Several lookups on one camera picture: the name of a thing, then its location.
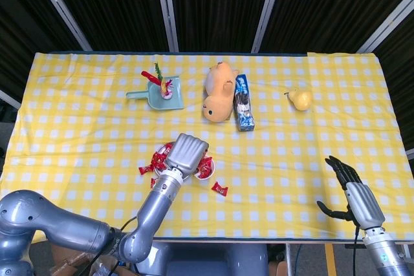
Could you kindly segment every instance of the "toy dustpan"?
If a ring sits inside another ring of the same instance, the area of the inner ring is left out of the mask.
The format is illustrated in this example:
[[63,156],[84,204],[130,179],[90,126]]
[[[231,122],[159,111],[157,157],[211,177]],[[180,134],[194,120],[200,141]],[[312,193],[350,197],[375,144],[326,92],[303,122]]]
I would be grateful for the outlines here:
[[141,98],[148,99],[148,105],[155,110],[173,110],[183,109],[184,102],[181,96],[181,82],[180,77],[166,77],[167,80],[173,80],[173,96],[169,100],[165,100],[161,96],[160,87],[152,82],[148,82],[147,90],[140,90],[138,92],[128,92],[126,94],[128,100],[139,100]]

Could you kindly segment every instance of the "metal pole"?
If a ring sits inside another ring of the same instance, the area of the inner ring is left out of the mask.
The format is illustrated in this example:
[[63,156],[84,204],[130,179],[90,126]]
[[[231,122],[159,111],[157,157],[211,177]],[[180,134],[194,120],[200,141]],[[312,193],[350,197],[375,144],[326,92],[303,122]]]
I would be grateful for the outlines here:
[[371,53],[414,9],[414,0],[402,0],[356,53]]
[[70,32],[72,32],[73,36],[81,46],[84,51],[92,51],[91,45],[87,41],[85,35],[81,31],[79,25],[73,18],[73,15],[67,8],[65,2],[63,0],[50,0],[52,5],[58,11],[58,14],[62,18],[63,22],[65,22],[66,26],[69,28]]
[[292,276],[292,261],[290,259],[290,244],[285,244],[285,246],[286,246],[287,275]]
[[0,90],[0,98],[7,102],[10,106],[13,106],[17,110],[20,109],[21,103],[19,103],[17,100],[11,98],[9,95],[4,93],[2,90]]
[[175,16],[173,0],[160,0],[162,17],[167,34],[168,47],[170,52],[178,52],[177,29],[175,28]]
[[406,154],[407,154],[408,160],[414,159],[414,149],[407,150]]
[[261,42],[267,28],[267,23],[269,22],[270,15],[273,11],[274,2],[275,0],[265,0],[265,3],[263,4],[259,24],[257,25],[256,36],[253,41],[252,53],[258,53],[260,50]]

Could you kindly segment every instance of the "blue box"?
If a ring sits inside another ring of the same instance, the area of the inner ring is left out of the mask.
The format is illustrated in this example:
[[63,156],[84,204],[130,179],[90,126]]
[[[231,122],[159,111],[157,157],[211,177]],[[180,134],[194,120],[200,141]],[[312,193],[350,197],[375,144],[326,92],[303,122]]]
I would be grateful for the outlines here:
[[250,106],[250,93],[245,74],[240,74],[235,79],[233,99],[237,128],[241,132],[254,130],[252,107]]

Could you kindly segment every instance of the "yellow checkered tablecloth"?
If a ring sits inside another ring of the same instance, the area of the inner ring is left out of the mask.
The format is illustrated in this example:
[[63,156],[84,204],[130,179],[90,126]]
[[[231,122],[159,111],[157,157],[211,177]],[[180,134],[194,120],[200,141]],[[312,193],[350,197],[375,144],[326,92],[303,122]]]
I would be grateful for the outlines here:
[[[256,128],[201,113],[209,67],[225,60],[246,74]],[[152,111],[142,70],[158,62],[180,75],[184,110]],[[312,90],[307,112],[284,92]],[[414,239],[414,181],[377,58],[373,54],[308,57],[36,54],[9,143],[1,195],[32,189],[62,208],[121,226],[150,188],[141,176],[152,154],[179,133],[210,144],[215,175],[188,180],[157,237],[351,239],[350,222],[327,218],[315,201],[345,209],[329,154],[355,167],[399,240]],[[210,188],[218,180],[227,197]]]

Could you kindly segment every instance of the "candy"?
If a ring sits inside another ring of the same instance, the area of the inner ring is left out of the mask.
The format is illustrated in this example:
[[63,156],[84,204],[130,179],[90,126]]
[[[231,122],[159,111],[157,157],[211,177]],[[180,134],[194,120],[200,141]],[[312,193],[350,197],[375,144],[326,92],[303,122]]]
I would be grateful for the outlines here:
[[141,175],[143,175],[145,173],[148,173],[149,171],[153,171],[154,170],[154,168],[153,168],[152,165],[144,166],[144,167],[139,167],[138,169],[140,170],[140,174]]
[[[157,169],[159,171],[165,170],[167,166],[164,162],[167,158],[168,153],[171,151],[173,144],[173,142],[166,143],[161,153],[154,153],[150,165],[138,168],[140,174],[143,175],[149,171],[152,172],[154,169]],[[203,158],[197,166],[197,170],[200,172],[199,178],[203,179],[209,177],[212,173],[212,157]]]
[[212,174],[212,159],[212,157],[208,157],[203,158],[200,161],[199,166],[197,167],[197,169],[200,172],[200,174],[198,175],[200,179],[207,178]]
[[214,186],[212,187],[213,191],[220,193],[222,196],[227,196],[228,187],[221,187],[219,183],[216,181]]
[[151,178],[151,189],[155,186],[158,178]]

